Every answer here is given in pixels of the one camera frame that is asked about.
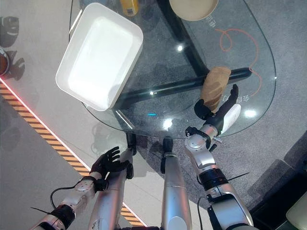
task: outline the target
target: black table leg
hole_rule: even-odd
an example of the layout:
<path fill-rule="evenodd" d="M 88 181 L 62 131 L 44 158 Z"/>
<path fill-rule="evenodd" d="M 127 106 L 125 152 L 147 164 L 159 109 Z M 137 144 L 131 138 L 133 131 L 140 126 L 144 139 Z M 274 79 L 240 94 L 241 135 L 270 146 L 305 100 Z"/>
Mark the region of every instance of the black table leg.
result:
<path fill-rule="evenodd" d="M 249 68 L 233 69 L 231 71 L 228 84 L 233 84 L 234 82 L 246 79 L 250 75 L 251 71 L 249 70 Z M 207 74 L 198 78 L 181 80 L 165 85 L 154 86 L 148 89 L 141 89 L 132 92 L 122 93 L 118 97 L 113 108 L 125 109 L 129 108 L 131 104 L 136 102 L 200 88 L 203 86 L 206 76 Z"/>
<path fill-rule="evenodd" d="M 171 31 L 173 32 L 176 40 L 178 40 L 183 45 L 183 51 L 194 69 L 197 76 L 205 76 L 209 73 L 209 69 L 203 63 L 196 47 L 194 46 L 190 35 L 188 34 L 182 20 L 177 17 L 173 12 L 169 0 L 157 0 L 159 8 L 163 13 Z"/>

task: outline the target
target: yellow and black hazard stripe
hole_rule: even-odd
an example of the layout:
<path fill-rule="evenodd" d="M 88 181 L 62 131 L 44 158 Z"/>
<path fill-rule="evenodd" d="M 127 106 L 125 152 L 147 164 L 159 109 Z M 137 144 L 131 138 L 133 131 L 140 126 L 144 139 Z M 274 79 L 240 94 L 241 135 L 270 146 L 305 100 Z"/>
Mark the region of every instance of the yellow and black hazard stripe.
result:
<path fill-rule="evenodd" d="M 19 115 L 81 176 L 88 176 L 89 170 L 44 126 L 33 112 L 18 100 L 13 91 L 0 81 L 0 94 Z M 144 226 L 143 222 L 123 204 L 121 215 L 134 227 Z"/>

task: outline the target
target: yellow bottle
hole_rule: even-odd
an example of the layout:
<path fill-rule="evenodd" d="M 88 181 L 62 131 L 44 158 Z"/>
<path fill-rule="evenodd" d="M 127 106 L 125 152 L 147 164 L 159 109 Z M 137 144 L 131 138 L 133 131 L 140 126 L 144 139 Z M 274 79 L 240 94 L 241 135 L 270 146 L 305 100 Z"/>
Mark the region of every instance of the yellow bottle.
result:
<path fill-rule="evenodd" d="M 139 11 L 138 0 L 120 0 L 124 14 L 132 17 Z"/>

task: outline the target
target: orange cable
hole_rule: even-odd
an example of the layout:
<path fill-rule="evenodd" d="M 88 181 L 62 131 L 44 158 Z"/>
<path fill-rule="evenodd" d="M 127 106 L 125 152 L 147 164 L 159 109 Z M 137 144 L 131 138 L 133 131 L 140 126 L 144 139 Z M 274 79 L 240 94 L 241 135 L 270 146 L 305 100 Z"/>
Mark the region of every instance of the orange cable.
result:
<path fill-rule="evenodd" d="M 249 70 L 250 70 L 252 73 L 254 73 L 254 74 L 255 74 L 256 76 L 258 76 L 258 78 L 259 78 L 259 86 L 258 86 L 257 90 L 256 90 L 254 93 L 252 93 L 251 97 L 254 96 L 254 95 L 256 95 L 256 94 L 259 92 L 259 90 L 260 90 L 260 88 L 261 88 L 261 86 L 262 86 L 262 77 L 261 77 L 261 75 L 258 74 L 256 71 L 254 71 L 254 70 L 252 69 L 252 67 L 254 66 L 254 64 L 257 62 L 258 56 L 259 56 L 259 46 L 258 46 L 257 41 L 253 38 L 252 35 L 250 35 L 250 34 L 247 33 L 246 31 L 241 30 L 241 29 L 230 28 L 230 29 L 225 30 L 225 31 L 224 31 L 224 30 L 220 30 L 220 29 L 215 29 L 215 30 L 222 33 L 221 36 L 220 36 L 220 48 L 221 48 L 221 50 L 223 50 L 224 52 L 228 52 L 228 51 L 230 51 L 231 48 L 232 48 L 232 39 L 231 39 L 230 35 L 228 34 L 229 31 L 238 31 L 238 32 L 241 32 L 241 33 L 245 34 L 247 37 L 249 37 L 249 38 L 253 41 L 253 43 L 254 43 L 254 45 L 255 45 L 255 47 L 256 47 L 256 55 L 255 55 L 254 61 L 249 65 L 248 68 L 249 68 Z M 225 49 L 225 48 L 223 47 L 223 37 L 224 37 L 224 35 L 226 35 L 226 37 L 228 38 L 228 40 L 229 40 L 229 42 L 230 42 L 229 48 L 227 48 L 227 49 Z"/>

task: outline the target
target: white object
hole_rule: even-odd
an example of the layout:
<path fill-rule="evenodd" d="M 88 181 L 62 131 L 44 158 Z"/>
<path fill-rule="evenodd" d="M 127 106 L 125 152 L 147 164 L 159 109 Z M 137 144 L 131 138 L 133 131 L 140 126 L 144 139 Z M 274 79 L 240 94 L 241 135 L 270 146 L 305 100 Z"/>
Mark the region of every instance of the white object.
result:
<path fill-rule="evenodd" d="M 307 230 L 307 192 L 287 211 L 288 221 L 299 230 Z"/>
<path fill-rule="evenodd" d="M 140 27 L 99 3 L 85 9 L 56 74 L 60 89 L 98 111 L 112 108 L 141 51 Z"/>
<path fill-rule="evenodd" d="M 226 132 L 233 123 L 238 119 L 241 112 L 241 106 L 239 104 L 234 104 L 230 110 L 224 116 L 224 125 L 221 134 Z"/>

